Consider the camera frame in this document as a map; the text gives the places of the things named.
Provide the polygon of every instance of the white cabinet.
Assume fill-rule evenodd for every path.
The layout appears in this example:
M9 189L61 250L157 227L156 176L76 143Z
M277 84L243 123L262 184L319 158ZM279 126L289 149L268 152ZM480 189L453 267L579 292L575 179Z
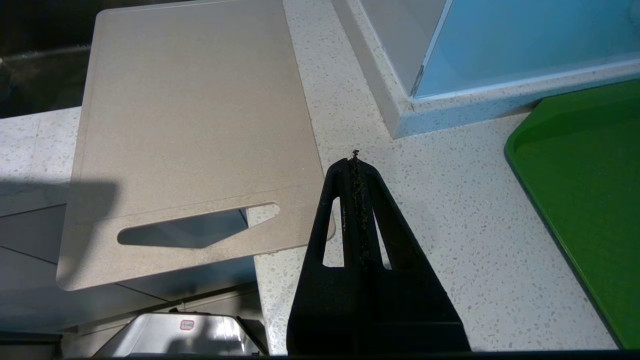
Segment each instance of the white cabinet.
M232 233L246 228L240 212L234 216ZM0 331L58 332L255 281L253 258L247 257L133 279L122 286L64 291L56 284L64 218L64 205L0 217ZM207 225L218 222L230 223L215 218Z
M115 284L61 290L56 265L6 248L0 274L0 331L56 332L163 302Z

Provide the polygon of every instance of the beige cutting board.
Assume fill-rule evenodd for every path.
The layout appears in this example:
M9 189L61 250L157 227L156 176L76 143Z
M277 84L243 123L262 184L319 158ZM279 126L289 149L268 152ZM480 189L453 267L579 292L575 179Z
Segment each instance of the beige cutting board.
M58 284L76 290L305 245L322 184L280 0L106 10ZM117 241L130 227L269 203L280 206L275 218L204 249Z

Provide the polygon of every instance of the green tray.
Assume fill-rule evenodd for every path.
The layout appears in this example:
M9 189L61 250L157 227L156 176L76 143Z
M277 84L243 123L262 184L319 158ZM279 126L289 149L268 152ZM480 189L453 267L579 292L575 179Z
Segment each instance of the green tray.
M640 81L543 100L505 150L610 329L640 348Z

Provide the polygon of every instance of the countertop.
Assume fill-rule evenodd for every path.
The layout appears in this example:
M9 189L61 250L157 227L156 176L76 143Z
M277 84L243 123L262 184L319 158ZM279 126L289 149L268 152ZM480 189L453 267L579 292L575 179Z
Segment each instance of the countertop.
M472 348L616 348L505 160L526 114L392 140L331 2L285 0L285 12L323 170L359 149L380 171ZM78 118L72 108L0 119L0 216L65 202ZM326 264L340 265L340 242ZM286 353L304 254L255 257L272 354Z

